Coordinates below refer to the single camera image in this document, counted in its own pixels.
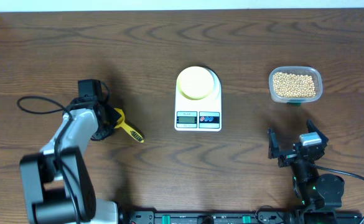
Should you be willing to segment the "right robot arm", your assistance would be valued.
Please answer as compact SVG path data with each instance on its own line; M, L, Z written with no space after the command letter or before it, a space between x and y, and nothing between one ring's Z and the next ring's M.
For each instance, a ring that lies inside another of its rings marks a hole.
M294 189L303 204L313 211L340 208L344 180L334 174L318 172L315 161L325 154L329 139L313 124L306 122L308 132L299 136L299 142L289 150L281 150L272 129L268 129L269 159L277 159L278 166L290 167Z

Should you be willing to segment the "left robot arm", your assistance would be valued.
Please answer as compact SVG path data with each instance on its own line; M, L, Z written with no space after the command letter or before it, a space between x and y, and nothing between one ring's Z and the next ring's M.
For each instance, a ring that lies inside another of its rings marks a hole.
M97 93L85 93L57 106L63 121L36 154L22 157L19 168L29 223L119 223L116 203L97 199L83 153L91 140L112 134L120 114Z

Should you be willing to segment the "yellow measuring scoop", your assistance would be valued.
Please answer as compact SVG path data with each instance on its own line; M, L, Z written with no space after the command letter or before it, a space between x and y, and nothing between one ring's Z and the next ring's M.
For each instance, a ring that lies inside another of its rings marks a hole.
M115 129L119 129L119 128L123 129L134 140L136 140L137 142L143 143L144 138L143 138L142 134L137 129L133 128L132 126L130 126L126 122L126 117L125 117L125 114L124 114L123 110L120 109L120 108L115 108L115 111L120 114L120 118L117 120L116 126L114 128Z

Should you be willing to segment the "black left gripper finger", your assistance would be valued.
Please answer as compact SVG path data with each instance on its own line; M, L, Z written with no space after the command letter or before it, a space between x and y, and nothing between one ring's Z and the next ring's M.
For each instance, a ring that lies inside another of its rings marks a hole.
M121 114L107 103L104 103L103 107L105 109L106 121L109 123L109 125L116 126L118 120L121 118Z
M92 141L102 141L114 133L114 128L99 129L91 137Z

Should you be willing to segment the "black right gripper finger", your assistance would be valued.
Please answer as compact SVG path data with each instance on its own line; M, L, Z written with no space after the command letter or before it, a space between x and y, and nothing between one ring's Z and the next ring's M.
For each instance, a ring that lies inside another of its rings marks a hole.
M322 144L328 143L329 139L314 125L314 123L310 119L308 119L306 121L306 126L308 129L308 132L317 133L319 135L319 137L322 140Z
M276 139L275 132L269 128L268 129L268 138L269 138L269 150L268 150L268 158L275 159L279 157L279 144Z

